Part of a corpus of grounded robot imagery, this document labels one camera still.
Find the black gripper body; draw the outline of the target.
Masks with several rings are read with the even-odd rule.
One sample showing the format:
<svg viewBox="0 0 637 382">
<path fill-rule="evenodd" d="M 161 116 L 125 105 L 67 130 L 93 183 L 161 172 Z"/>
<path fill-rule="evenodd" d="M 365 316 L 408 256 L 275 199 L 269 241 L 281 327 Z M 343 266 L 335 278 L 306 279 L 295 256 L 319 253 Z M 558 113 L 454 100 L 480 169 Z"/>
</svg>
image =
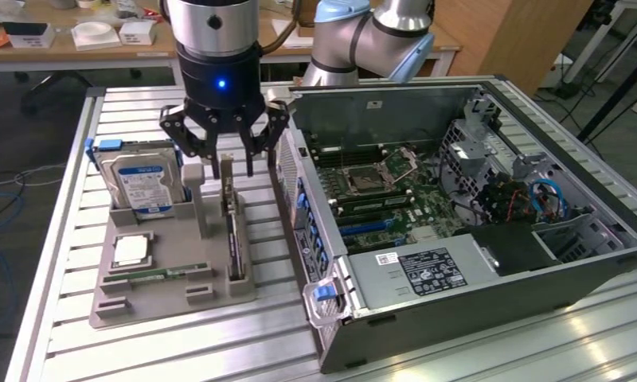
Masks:
<svg viewBox="0 0 637 382">
<path fill-rule="evenodd" d="M 203 128 L 237 133 L 237 123 L 249 127 L 265 111 L 259 90 L 259 47 L 227 57 L 191 54 L 177 45 L 185 86 L 185 113 Z"/>
</svg>

